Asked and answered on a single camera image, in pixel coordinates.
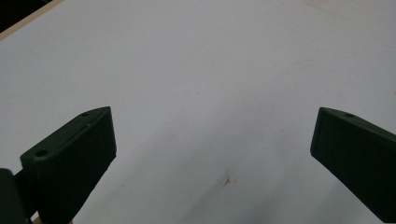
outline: white table surface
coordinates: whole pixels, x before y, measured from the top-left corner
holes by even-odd
[[[396,133],[395,22],[394,0],[65,0],[0,42],[1,167],[110,105],[118,157],[76,224],[381,223],[309,148],[320,106]]]

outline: wooden edge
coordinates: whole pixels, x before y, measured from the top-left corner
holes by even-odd
[[[11,35],[12,33],[18,31],[22,28],[22,26],[26,25],[27,23],[33,21],[34,19],[38,18],[39,16],[43,15],[45,12],[49,11],[50,9],[56,7],[60,4],[63,0],[52,0],[48,4],[44,5],[43,7],[39,8],[37,11],[33,12],[29,16],[23,18],[23,20],[18,21],[4,32],[0,33],[0,41],[5,39],[7,36]]]

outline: black plastic part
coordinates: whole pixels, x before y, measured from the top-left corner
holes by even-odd
[[[311,154],[379,219],[396,222],[396,135],[352,114],[321,108]]]
[[[41,220],[70,222],[115,157],[110,107],[78,115],[21,155]]]
[[[14,176],[7,169],[0,169],[0,223],[28,224]]]

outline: white surface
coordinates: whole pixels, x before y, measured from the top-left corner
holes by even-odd
[[[320,106],[396,133],[395,22],[393,0],[65,0],[0,42],[1,167],[110,105],[77,224],[381,223],[309,148]]]

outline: screw hole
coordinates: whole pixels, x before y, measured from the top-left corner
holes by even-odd
[[[37,157],[43,157],[45,155],[47,155],[48,151],[47,150],[39,150],[37,151],[37,153],[35,154]]]

